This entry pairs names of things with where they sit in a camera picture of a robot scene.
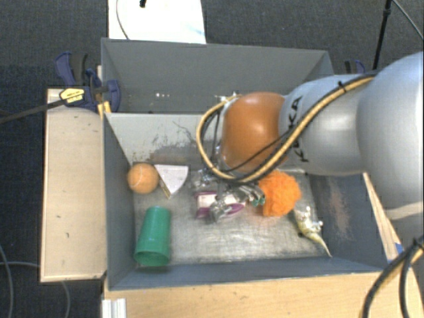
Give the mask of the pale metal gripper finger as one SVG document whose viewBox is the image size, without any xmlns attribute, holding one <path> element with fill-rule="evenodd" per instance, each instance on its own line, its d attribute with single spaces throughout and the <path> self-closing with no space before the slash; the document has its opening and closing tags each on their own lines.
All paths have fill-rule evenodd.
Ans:
<svg viewBox="0 0 424 318">
<path fill-rule="evenodd" d="M 195 191 L 211 191 L 216 188 L 216 179 L 205 170 L 198 170 L 193 173 L 193 189 Z"/>
<path fill-rule="evenodd" d="M 228 213 L 230 213 L 231 210 L 232 207 L 226 204 L 224 201 L 214 201 L 209 208 L 208 220 L 212 223 L 217 223 Z"/>
</svg>

